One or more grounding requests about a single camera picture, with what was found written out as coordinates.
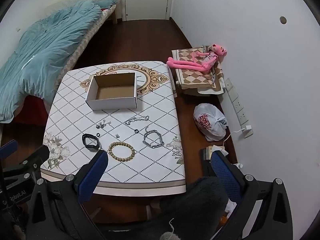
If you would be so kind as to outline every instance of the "wall socket panel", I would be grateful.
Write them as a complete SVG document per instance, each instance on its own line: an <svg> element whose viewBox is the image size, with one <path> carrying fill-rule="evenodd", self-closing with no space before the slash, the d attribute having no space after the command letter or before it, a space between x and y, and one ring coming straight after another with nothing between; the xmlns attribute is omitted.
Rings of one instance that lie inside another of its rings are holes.
<svg viewBox="0 0 320 240"><path fill-rule="evenodd" d="M236 91L236 88L232 84L230 78L227 78L224 83L226 85L226 89L227 89L229 98L231 100L231 103L233 105L233 108L236 111L239 123L241 125L241 129L243 129L243 128L245 128L246 125L250 125L249 119L247 118L247 116L244 112L244 106L242 105L240 98L239 98L239 95ZM253 131L251 129L250 131L242 131L242 133L244 135L244 138L247 138L253 134Z"/></svg>

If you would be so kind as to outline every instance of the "dark brown floor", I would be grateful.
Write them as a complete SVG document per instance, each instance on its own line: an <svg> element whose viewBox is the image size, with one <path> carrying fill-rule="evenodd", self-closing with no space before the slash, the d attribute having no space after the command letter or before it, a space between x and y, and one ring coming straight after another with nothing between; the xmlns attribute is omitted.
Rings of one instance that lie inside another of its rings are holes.
<svg viewBox="0 0 320 240"><path fill-rule="evenodd" d="M141 20L120 22L117 25L107 22L89 42L75 68L126 61L166 62L167 58L172 56L171 50L186 49L189 46L171 21ZM216 96L207 98L179 94L175 103L185 159L186 181L191 183L202 176L198 152L210 145L193 121L193 110L200 103L211 103L222 109ZM44 127L5 125L2 144L11 139L16 139L19 143L18 151L5 160L5 165L19 163L31 154L42 144L43 134ZM230 162L236 163L232 142L228 141L225 146L230 153ZM145 206L149 202L150 198L94 195L84 206L89 214L98 207L102 208L95 217L95 222L129 222L145 220Z"/></svg>

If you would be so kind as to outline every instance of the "red cloth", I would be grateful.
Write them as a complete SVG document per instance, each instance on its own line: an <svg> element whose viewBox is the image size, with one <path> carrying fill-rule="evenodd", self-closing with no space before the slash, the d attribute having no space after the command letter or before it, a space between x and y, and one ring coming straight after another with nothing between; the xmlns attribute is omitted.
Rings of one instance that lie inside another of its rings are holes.
<svg viewBox="0 0 320 240"><path fill-rule="evenodd" d="M12 122L46 126L48 113L41 98L28 95L24 100L21 112Z"/></svg>

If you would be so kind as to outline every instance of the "blue pillow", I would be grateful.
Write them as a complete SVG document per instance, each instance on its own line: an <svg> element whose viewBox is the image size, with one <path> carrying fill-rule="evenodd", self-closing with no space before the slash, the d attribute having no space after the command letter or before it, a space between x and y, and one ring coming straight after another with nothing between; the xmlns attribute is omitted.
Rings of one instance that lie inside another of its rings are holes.
<svg viewBox="0 0 320 240"><path fill-rule="evenodd" d="M101 0L99 2L96 2L96 4L101 7L101 9L110 8L112 5L116 3L117 3L117 0Z"/></svg>

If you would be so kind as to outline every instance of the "pink stuffed toy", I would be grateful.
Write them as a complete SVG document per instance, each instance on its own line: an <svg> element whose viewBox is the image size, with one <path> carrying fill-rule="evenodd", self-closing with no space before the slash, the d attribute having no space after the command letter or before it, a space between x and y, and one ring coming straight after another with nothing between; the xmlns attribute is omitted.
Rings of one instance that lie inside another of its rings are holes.
<svg viewBox="0 0 320 240"><path fill-rule="evenodd" d="M227 53L227 51L219 46L213 44L211 48L209 48L209 53L201 53L196 52L196 54L192 54L192 60L190 61L184 61L184 60L174 60L172 57L168 58L167 65L170 68L180 68L180 69L191 69L203 72L204 74L209 73L210 69L213 67L213 65L218 60L218 56L223 56ZM201 64L196 63L195 56L207 56L203 59Z"/></svg>

